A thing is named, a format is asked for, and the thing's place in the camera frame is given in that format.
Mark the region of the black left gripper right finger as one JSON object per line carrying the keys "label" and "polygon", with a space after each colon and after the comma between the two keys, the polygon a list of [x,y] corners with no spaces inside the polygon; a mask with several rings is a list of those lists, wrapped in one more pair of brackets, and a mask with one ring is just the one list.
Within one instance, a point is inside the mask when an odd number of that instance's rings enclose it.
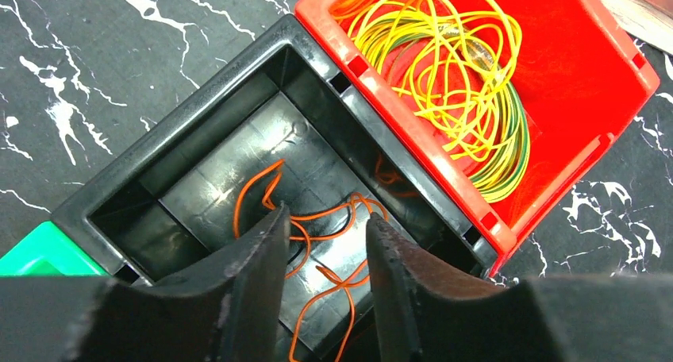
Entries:
{"label": "black left gripper right finger", "polygon": [[384,361],[669,361],[672,277],[560,275],[500,287],[378,214],[366,248]]}

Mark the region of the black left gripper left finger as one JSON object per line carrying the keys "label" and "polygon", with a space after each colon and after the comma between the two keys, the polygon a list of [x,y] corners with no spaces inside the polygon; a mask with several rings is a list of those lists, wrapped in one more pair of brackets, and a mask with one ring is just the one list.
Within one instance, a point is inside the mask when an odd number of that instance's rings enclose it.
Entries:
{"label": "black left gripper left finger", "polygon": [[271,361],[287,265],[280,205],[151,287],[114,277],[1,280],[4,361]]}

